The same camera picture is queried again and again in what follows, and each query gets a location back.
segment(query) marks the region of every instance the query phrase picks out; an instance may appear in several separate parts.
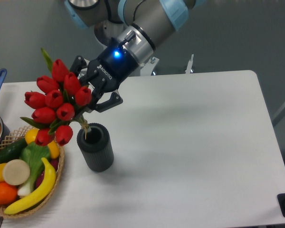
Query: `cucumber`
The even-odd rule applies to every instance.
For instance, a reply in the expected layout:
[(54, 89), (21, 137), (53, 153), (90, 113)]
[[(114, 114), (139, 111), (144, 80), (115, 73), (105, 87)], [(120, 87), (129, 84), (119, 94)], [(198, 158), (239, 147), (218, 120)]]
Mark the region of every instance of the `cucumber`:
[(26, 146), (27, 142), (22, 138), (4, 147), (0, 151), (0, 164), (19, 159), (22, 149)]

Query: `black vase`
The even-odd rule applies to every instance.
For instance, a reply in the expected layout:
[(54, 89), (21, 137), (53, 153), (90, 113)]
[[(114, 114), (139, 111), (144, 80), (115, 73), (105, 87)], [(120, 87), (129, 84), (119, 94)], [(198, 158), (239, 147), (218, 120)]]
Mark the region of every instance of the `black vase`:
[(107, 170), (114, 161), (114, 154), (108, 130), (98, 123), (89, 123), (91, 131), (81, 129), (77, 135), (77, 144), (88, 167), (95, 172)]

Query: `wicker basket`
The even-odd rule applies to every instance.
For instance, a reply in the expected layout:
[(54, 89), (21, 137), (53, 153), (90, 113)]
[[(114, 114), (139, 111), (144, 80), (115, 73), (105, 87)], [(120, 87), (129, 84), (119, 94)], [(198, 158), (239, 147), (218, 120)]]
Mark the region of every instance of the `wicker basket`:
[[(6, 145), (20, 139), (20, 138), (24, 138), (25, 133), (32, 129), (32, 126), (26, 126), (23, 128), (19, 128), (18, 130), (15, 130), (14, 132), (10, 133), (8, 136), (5, 137), (5, 139), (2, 141), (1, 145), (0, 145), (0, 150), (2, 150)], [(64, 166), (64, 160), (65, 160), (65, 151), (64, 151), (64, 147), (60, 147), (59, 146), (59, 150), (60, 150), (60, 157), (59, 157), (59, 165), (58, 165), (58, 170), (57, 170), (57, 177), (56, 177), (56, 181), (55, 181), (55, 185), (52, 189), (52, 191), (43, 199), (43, 201), (34, 209), (31, 210), (25, 210), (23, 212), (20, 212), (18, 214), (15, 215), (7, 215), (4, 214), (4, 210), (6, 207), (1, 207), (0, 206), (0, 216), (4, 217), (5, 219), (18, 219), (18, 218), (23, 218), (26, 217), (28, 215), (31, 215), (33, 213), (35, 213), (36, 211), (38, 211), (40, 208), (42, 208), (47, 201), (49, 200), (49, 198), (53, 195), (55, 189), (57, 188), (57, 185), (59, 183), (60, 180), (60, 176), (61, 176), (61, 172)]]

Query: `red tulip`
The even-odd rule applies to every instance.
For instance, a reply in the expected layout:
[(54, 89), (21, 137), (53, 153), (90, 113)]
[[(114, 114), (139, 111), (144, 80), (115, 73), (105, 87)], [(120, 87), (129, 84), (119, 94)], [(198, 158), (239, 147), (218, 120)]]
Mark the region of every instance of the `red tulip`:
[(69, 121), (75, 115), (74, 107), (70, 103), (64, 103), (57, 109), (56, 114), (60, 120)]
[(37, 78), (37, 86), (45, 94), (48, 94), (52, 90), (59, 89), (58, 83), (54, 79), (52, 79), (46, 75), (43, 75), (43, 76)]
[(33, 109), (38, 109), (46, 106), (44, 94), (38, 92), (26, 92), (25, 103)]
[(65, 76), (68, 75), (69, 70), (66, 65), (60, 60), (57, 59), (53, 63), (52, 68), (52, 78), (57, 82), (63, 82), (65, 80)]
[(68, 125), (59, 126), (56, 130), (56, 142), (63, 146), (67, 144), (73, 136), (73, 130)]
[(75, 94), (75, 102), (80, 106), (85, 106), (92, 100), (91, 90), (85, 86), (81, 87)]
[(63, 104), (63, 96), (59, 90), (52, 90), (46, 95), (45, 102), (50, 108), (58, 108)]
[(35, 143), (39, 146), (46, 146), (54, 140), (55, 134), (48, 134), (49, 128), (40, 129), (36, 135)]
[(49, 107), (43, 107), (36, 109), (32, 114), (32, 118), (37, 123), (50, 124), (56, 119), (56, 113)]
[(69, 73), (65, 77), (63, 86), (67, 91), (67, 94), (70, 96), (74, 96), (75, 93), (81, 88), (80, 82), (73, 72)]

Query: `yellow banana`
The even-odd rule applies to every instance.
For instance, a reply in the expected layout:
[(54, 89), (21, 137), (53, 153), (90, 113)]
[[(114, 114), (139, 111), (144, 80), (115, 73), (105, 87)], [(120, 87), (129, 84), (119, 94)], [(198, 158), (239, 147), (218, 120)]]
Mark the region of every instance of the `yellow banana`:
[(42, 201), (53, 189), (56, 180), (56, 171), (46, 158), (41, 159), (45, 166), (44, 179), (42, 183), (28, 196), (25, 196), (10, 204), (4, 210), (5, 214), (13, 215), (34, 206)]

